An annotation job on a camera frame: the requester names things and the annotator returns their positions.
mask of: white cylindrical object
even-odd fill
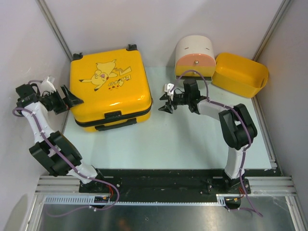
[[[201,35],[186,36],[178,42],[175,50],[175,63],[189,54],[205,54],[215,60],[211,40]]]
[[[207,83],[210,83],[216,67],[211,40],[200,35],[182,38],[176,47],[175,62],[175,75],[177,78],[187,70],[196,70],[204,76]],[[196,72],[186,73],[184,78],[188,77],[202,80]],[[202,81],[198,83],[198,86],[202,88],[205,85]]]

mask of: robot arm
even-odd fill
[[[159,108],[160,111],[173,113],[178,105],[188,105],[192,113],[206,115],[220,122],[223,138],[229,146],[228,161],[224,172],[228,182],[239,182],[239,169],[243,157],[243,149],[248,144],[248,137],[241,124],[237,125],[237,117],[232,110],[227,110],[222,105],[211,103],[205,96],[201,96],[195,79],[184,81],[184,92],[175,93],[173,84],[166,84],[165,94],[160,100],[167,100],[166,104]],[[240,115],[248,129],[251,141],[257,136],[257,129],[249,115],[245,105],[239,104],[233,109]]]
[[[56,114],[65,112],[83,101],[73,95],[66,86],[61,86],[65,98],[61,98],[59,92],[53,86],[53,78],[47,77],[41,83],[40,94],[36,84],[23,84],[16,88],[19,95],[16,111],[24,116],[32,128],[34,134],[34,146],[29,151],[33,157],[50,173],[52,176],[71,175],[79,178],[86,186],[90,185],[91,180],[78,175],[59,155],[51,153],[51,147],[46,143],[45,138],[56,147],[78,170],[80,174],[89,178],[100,177],[97,170],[82,162],[82,157],[75,146],[59,132],[54,131],[48,121],[48,111],[54,111]]]

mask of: yellow suitcase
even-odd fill
[[[97,54],[74,54],[70,90],[84,103],[71,108],[85,131],[101,131],[143,122],[152,98],[136,45]]]

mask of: white wall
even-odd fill
[[[69,61],[34,0],[1,1],[0,33],[0,230],[21,200],[14,220],[7,226],[16,230],[44,169],[28,151],[34,139],[27,120],[12,116],[17,100],[15,87],[47,75],[56,78],[56,86],[66,83]],[[63,115],[55,118],[50,114],[54,128],[59,129]]]
[[[262,53],[269,81],[258,94],[278,160],[308,217],[308,1],[296,0]]]
[[[215,55],[252,58],[282,0],[46,0],[71,52],[136,43],[145,66],[174,65],[184,36],[208,36]]]

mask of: yellow container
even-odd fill
[[[212,83],[246,98],[254,97],[268,81],[268,69],[244,57],[221,53],[216,58]]]
[[[150,117],[152,98],[136,45],[97,54],[74,54],[70,90],[84,101],[71,111],[85,131],[119,128]]]

